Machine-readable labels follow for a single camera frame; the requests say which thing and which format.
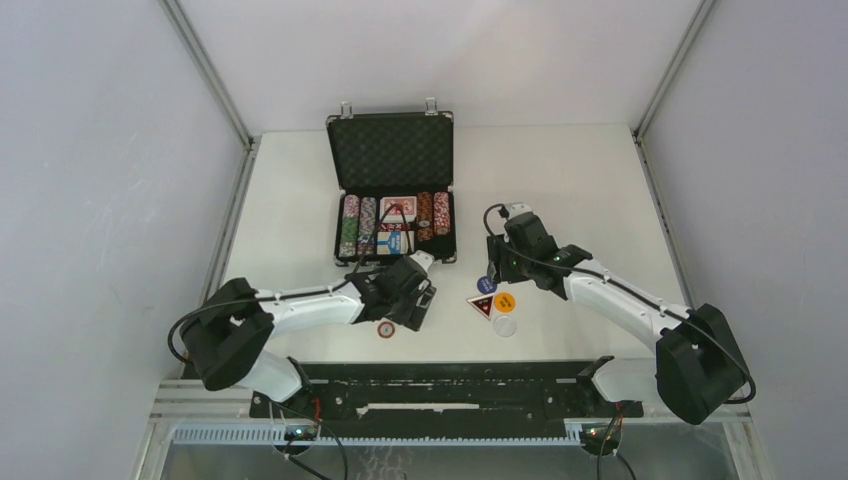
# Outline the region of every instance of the metal frame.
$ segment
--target metal frame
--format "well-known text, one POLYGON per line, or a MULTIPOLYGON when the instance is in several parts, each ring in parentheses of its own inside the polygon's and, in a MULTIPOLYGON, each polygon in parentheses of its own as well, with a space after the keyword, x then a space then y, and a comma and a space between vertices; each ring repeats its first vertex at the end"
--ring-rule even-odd
MULTIPOLYGON (((253 138, 242 120, 235 104, 225 88, 220 76, 212 64, 208 53, 191 25, 179 0, 159 0, 165 13, 188 49, 189 55, 198 68, 198 72, 221 106, 245 148, 241 159, 227 216, 218 237, 215 255, 211 261, 209 273, 204 285, 203 299, 216 289, 222 280, 229 259, 233 237, 238 226, 241 209, 247 195, 247 187, 253 172, 258 151, 258 139, 253 138)), ((680 255, 674 241, 674 230, 664 210, 664 201, 657 188, 651 163, 644 151, 644 136, 665 99, 671 84, 683 65, 686 56, 702 31, 705 22, 714 10, 717 0, 702 0, 690 21, 686 33, 655 90, 650 102, 633 132, 637 153, 642 163, 645 180, 654 199, 657 216, 660 219, 664 237, 672 256, 675 273, 685 299, 693 304, 694 295, 687 282, 688 275, 680 261, 680 255)), ((165 380, 160 384, 159 392, 150 414, 147 429, 133 468, 134 479, 158 479, 161 477, 172 443, 214 443, 214 444, 268 444, 278 442, 281 431, 269 420, 252 419, 248 412, 253 394, 243 388, 230 388, 221 392, 209 392, 197 380, 165 380)), ((771 480, 773 474, 754 429, 750 412, 744 405, 725 406, 711 416, 708 422, 720 422, 724 425, 725 435, 731 455, 740 478, 771 480)), ((608 418, 575 418, 563 421, 563 437, 545 444, 575 445, 576 434, 584 425, 605 425, 608 418)), ((628 419, 631 424, 667 424, 681 421, 662 405, 646 405, 645 416, 628 419)), ((344 439, 352 445, 385 444, 392 439, 344 439)), ((393 439, 412 445, 533 445, 538 439, 514 438, 498 442, 455 441, 446 439, 393 439)), ((328 439, 314 442, 321 445, 328 439)))

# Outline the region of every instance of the black box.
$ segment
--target black box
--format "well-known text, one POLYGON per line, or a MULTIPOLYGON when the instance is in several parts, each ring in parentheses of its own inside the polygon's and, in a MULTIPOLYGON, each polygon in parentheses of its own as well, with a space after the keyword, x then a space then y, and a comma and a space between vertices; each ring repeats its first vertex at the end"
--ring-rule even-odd
MULTIPOLYGON (((415 238, 414 249, 425 251, 443 263, 456 262, 456 208, 453 185, 453 113, 439 112, 428 99, 427 111, 353 115, 342 104, 342 115, 327 117, 327 134, 339 188, 339 213, 333 258, 336 265, 356 263, 358 255, 339 256, 342 213, 346 195, 375 197, 377 217, 380 199, 388 196, 416 196, 421 192, 447 192, 450 206, 450 232, 434 235, 426 242, 415 238)), ((388 265, 400 255, 368 255, 364 263, 388 265)))

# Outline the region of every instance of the white table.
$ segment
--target white table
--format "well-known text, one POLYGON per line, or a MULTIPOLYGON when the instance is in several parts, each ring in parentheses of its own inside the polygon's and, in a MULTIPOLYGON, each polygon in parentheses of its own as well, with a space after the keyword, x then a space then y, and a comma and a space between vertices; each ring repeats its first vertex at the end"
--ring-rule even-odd
MULTIPOLYGON (((458 262, 436 264, 438 293, 419 332, 377 322, 327 326, 276 338, 266 348, 302 362, 497 362, 652 356, 594 312, 531 283, 500 285, 517 306, 518 331, 498 336, 466 302, 486 271, 482 214, 498 202, 529 203, 560 246, 574 243, 607 268, 682 302, 659 219, 625 125, 459 128, 454 192, 458 262)), ((225 279, 265 289, 326 285, 333 264, 339 190, 324 131, 266 133, 256 158, 225 279)), ((491 222, 501 231, 502 221, 491 222)))

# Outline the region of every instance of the robotic arm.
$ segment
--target robotic arm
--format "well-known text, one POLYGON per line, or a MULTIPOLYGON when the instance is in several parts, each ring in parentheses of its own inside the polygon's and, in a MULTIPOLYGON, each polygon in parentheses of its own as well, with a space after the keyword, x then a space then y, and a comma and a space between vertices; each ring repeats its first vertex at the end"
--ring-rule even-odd
POLYGON ((533 280, 540 289, 612 320, 656 352, 656 360, 604 357, 596 362, 588 374, 604 399, 651 401, 658 393, 672 412, 697 425, 722 403, 753 398, 754 383, 717 308, 665 303, 610 273, 580 247, 558 247, 526 204, 496 205, 486 214, 495 208, 507 220, 506 235, 494 235, 486 222, 488 273, 494 282, 533 280), (748 397, 729 400, 746 381, 748 397))
POLYGON ((418 331, 436 294, 427 279, 432 263, 431 255, 419 251, 385 271, 354 272, 334 286, 290 292, 255 290, 236 278, 175 327, 182 325, 180 336, 206 389, 241 385, 282 402, 308 379, 294 359, 264 350, 269 339, 382 318, 418 331))

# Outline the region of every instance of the red poker chip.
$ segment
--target red poker chip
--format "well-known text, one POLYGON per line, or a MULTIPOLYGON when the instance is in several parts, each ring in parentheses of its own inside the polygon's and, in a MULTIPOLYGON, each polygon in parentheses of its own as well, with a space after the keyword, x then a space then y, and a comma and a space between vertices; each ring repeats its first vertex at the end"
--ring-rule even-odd
POLYGON ((391 338, 395 334, 395 324, 392 322, 381 322, 377 325, 377 335, 380 338, 391 338))

